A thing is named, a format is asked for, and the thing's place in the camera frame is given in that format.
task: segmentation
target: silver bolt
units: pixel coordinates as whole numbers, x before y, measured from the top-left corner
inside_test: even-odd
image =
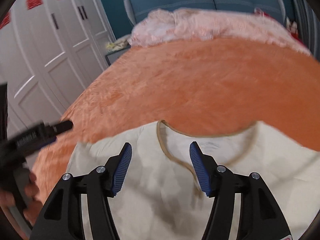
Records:
[[[217,171],[219,171],[219,172],[225,172],[225,171],[226,171],[226,168],[225,168],[225,166],[218,166],[218,167],[217,167]]]
[[[62,179],[63,180],[68,180],[68,179],[70,179],[71,178],[71,175],[69,174],[69,173],[66,173],[66,174],[64,174],[63,176],[62,176]]]
[[[252,173],[251,176],[254,178],[254,179],[259,179],[260,178],[260,175],[256,172]]]
[[[96,169],[97,173],[103,173],[105,170],[106,170],[106,168],[103,167],[103,166],[100,166],[100,167],[98,167],[98,168]]]

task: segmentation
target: cream garment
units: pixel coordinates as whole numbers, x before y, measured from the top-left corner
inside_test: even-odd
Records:
[[[213,199],[195,194],[189,145],[226,165],[233,173],[258,172],[282,209],[294,240],[308,228],[320,208],[320,155],[302,147],[280,131],[256,122],[238,134],[193,137],[164,121],[125,131],[95,144],[78,143],[67,172],[89,173],[118,155],[125,142],[132,145],[132,160],[122,190],[109,198],[113,219],[122,240],[201,239]],[[236,239],[240,198],[229,239]],[[85,195],[83,221],[86,239],[92,239]]]

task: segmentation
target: wardrobe handle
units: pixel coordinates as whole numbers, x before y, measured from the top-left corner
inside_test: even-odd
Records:
[[[80,15],[81,15],[82,20],[84,20],[84,18],[83,18],[83,14],[82,14],[81,9],[80,9],[80,7],[79,7],[79,6],[78,6],[78,10],[79,10],[79,13],[80,13]]]
[[[59,26],[58,26],[56,17],[54,16],[54,13],[51,14],[51,17],[52,17],[52,20],[53,20],[53,22],[54,22],[54,25],[56,26],[56,29],[58,30],[58,29],[59,29]]]
[[[84,6],[81,6],[81,8],[82,8],[82,10],[83,10],[83,13],[84,13],[85,18],[88,19],[87,13],[85,12],[85,9],[84,9]]]

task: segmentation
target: human hand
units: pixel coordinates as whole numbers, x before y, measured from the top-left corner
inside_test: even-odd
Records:
[[[36,176],[30,173],[30,184],[25,187],[25,194],[32,198],[31,203],[24,210],[23,214],[31,225],[36,223],[36,219],[42,209],[42,203],[35,199],[35,196],[39,193],[39,188],[36,185]],[[10,192],[6,192],[0,189],[0,206],[2,209],[12,207],[15,205],[15,200]]]

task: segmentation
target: orange blanket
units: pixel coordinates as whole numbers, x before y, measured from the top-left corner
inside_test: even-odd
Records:
[[[96,142],[159,119],[189,134],[232,133],[263,120],[320,151],[320,64],[243,39],[132,48],[63,118],[74,129],[42,150],[33,171],[45,201],[78,141]]]

